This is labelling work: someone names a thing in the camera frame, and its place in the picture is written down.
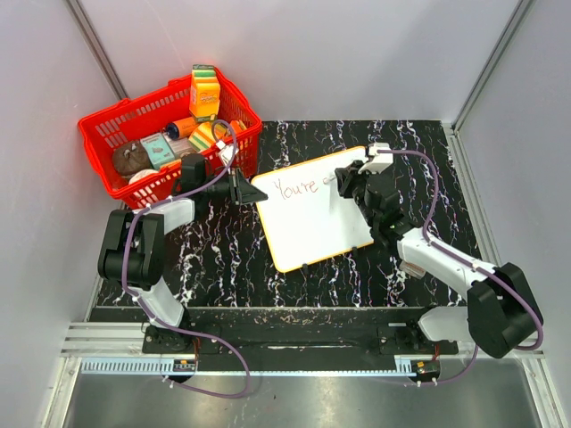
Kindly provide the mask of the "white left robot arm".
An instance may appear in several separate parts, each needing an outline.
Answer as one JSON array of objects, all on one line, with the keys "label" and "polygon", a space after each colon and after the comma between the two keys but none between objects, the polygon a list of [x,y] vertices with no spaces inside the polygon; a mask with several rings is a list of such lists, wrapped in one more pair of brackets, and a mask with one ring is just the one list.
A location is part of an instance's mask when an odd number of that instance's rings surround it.
[{"label": "white left robot arm", "polygon": [[174,352],[184,352],[194,333],[163,277],[166,235],[194,222],[212,200],[246,205],[268,198],[239,168],[216,170],[201,154],[187,155],[166,200],[152,208],[111,212],[97,263],[99,276],[120,283],[145,310],[151,325],[164,329],[162,342]]}]

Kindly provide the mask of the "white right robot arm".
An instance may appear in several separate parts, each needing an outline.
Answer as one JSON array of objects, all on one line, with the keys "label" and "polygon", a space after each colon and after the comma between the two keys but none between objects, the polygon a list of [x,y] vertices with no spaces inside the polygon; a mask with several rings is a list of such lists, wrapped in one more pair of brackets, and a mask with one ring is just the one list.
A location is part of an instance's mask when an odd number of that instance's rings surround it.
[{"label": "white right robot arm", "polygon": [[408,218],[384,173],[365,162],[335,169],[337,192],[354,202],[373,242],[401,261],[412,276],[430,274],[457,293],[463,307],[429,309],[410,326],[409,348],[425,353],[437,342],[473,342],[493,358],[526,350],[530,336],[542,338],[542,314],[524,272],[512,263],[501,267],[470,258]]}]

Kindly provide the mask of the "yellow framed whiteboard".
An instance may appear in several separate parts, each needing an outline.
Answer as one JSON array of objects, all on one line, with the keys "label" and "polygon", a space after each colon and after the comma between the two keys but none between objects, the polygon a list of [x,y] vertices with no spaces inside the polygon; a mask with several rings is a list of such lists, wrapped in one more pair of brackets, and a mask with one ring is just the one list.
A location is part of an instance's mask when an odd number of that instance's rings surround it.
[{"label": "yellow framed whiteboard", "polygon": [[365,148],[357,146],[252,179],[268,195],[256,208],[277,271],[287,273],[373,243],[355,202],[338,195],[336,181],[322,183],[335,169],[365,159]]}]

